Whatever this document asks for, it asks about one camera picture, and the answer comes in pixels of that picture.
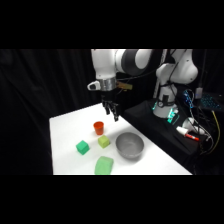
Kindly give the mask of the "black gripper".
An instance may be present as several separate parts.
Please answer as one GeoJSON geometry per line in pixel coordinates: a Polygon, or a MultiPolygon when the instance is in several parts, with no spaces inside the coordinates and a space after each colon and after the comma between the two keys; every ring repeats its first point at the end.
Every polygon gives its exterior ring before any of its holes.
{"type": "Polygon", "coordinates": [[[118,110],[118,104],[116,103],[116,90],[111,91],[102,91],[101,92],[101,99],[102,104],[105,107],[106,114],[110,114],[110,110],[113,109],[113,115],[115,122],[119,119],[119,110],[118,110]]]}

